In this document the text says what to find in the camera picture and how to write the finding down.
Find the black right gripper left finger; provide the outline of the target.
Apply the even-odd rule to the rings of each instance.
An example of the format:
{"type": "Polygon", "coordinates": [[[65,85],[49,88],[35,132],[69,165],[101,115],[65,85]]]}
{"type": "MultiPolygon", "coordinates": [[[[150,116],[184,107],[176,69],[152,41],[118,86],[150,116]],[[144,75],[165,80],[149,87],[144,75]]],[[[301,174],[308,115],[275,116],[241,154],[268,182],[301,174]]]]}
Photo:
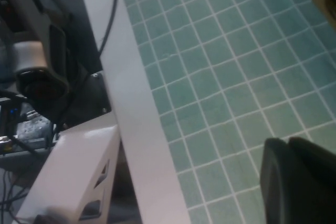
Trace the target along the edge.
{"type": "Polygon", "coordinates": [[[266,223],[335,223],[335,191],[316,181],[289,141],[268,138],[260,171],[266,223]]]}

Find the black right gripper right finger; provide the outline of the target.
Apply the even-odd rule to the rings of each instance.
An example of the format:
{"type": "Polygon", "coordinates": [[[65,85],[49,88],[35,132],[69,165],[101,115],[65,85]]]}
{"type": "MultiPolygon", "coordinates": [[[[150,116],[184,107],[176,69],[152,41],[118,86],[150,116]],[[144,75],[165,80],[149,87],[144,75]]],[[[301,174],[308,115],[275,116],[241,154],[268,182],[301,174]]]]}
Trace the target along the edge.
{"type": "Polygon", "coordinates": [[[335,154],[301,137],[291,137],[288,144],[312,177],[335,191],[335,154]]]}

